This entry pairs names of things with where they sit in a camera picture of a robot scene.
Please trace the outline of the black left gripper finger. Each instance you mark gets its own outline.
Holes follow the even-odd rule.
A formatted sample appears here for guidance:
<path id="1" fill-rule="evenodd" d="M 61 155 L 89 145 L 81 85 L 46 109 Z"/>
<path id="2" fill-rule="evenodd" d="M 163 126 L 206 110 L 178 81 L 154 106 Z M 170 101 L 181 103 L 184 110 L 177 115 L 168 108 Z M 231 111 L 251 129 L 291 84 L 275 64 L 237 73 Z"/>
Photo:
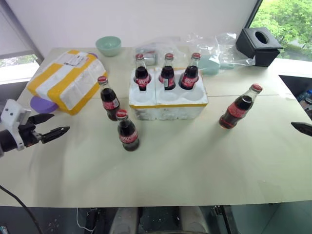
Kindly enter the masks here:
<path id="1" fill-rule="evenodd" d="M 55 128 L 51 130 L 50 132 L 41 135 L 41 142 L 48 143 L 54 139 L 57 139 L 61 137 L 62 135 L 64 135 L 69 129 L 70 129 L 69 126 Z"/>
<path id="2" fill-rule="evenodd" d="M 54 117 L 54 114 L 49 113 L 42 113 L 32 116 L 32 123 L 33 124 L 41 124 L 49 120 L 50 118 Z"/>

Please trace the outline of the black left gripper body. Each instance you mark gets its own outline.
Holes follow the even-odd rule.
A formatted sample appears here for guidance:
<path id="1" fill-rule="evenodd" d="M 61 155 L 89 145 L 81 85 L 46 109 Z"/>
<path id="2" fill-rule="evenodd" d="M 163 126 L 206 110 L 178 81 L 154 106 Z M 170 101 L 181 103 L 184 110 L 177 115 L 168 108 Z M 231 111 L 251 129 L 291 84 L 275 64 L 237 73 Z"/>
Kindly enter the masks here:
<path id="1" fill-rule="evenodd" d="M 41 140 L 42 134 L 36 132 L 36 125 L 37 124 L 32 123 L 32 117 L 29 117 L 25 124 L 18 127 L 19 135 L 21 136 L 25 147 L 37 144 Z"/>

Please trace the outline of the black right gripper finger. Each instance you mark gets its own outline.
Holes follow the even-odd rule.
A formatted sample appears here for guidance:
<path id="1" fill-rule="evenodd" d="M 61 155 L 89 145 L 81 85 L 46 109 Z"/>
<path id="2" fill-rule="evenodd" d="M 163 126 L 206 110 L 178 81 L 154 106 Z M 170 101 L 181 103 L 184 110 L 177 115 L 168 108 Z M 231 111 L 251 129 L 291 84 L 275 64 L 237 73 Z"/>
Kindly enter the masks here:
<path id="1" fill-rule="evenodd" d="M 312 125 L 303 122 L 291 122 L 291 125 L 299 132 L 312 136 Z"/>

